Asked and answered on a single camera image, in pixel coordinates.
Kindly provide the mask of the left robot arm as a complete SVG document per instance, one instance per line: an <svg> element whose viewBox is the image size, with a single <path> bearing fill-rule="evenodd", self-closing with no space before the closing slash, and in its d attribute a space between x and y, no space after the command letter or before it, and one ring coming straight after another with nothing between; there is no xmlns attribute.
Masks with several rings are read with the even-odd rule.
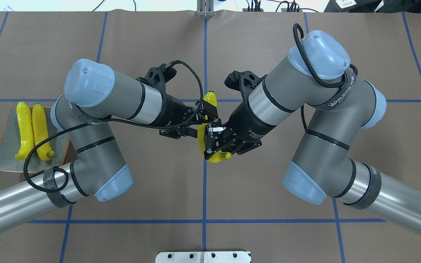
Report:
<svg viewBox="0 0 421 263"><path fill-rule="evenodd" d="M108 65L88 59L74 63L67 75L64 94L50 116L58 134L68 134L77 160L46 168L25 181L0 191L0 233L90 195L104 202L125 193L132 176L119 149L110 122L123 122L161 132L209 123L217 117L211 93L195 106L166 93L174 78L176 60L152 67L144 78L133 79Z"/></svg>

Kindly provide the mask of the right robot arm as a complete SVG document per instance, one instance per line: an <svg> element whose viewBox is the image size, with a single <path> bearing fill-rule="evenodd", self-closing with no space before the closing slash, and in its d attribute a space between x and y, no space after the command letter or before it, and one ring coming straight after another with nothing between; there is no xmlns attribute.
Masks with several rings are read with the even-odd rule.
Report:
<svg viewBox="0 0 421 263"><path fill-rule="evenodd" d="M387 103L375 86L357 76L346 50L331 35L315 30L303 35L293 27L295 46L268 75L234 72L225 80L243 102L229 120L212 128L222 135L210 152L241 154L294 111L309 105L315 112L289 163L284 187L298 198L321 204L335 198L356 210L376 213L421 235L421 190L376 168L347 157L361 129L376 125Z"/></svg>

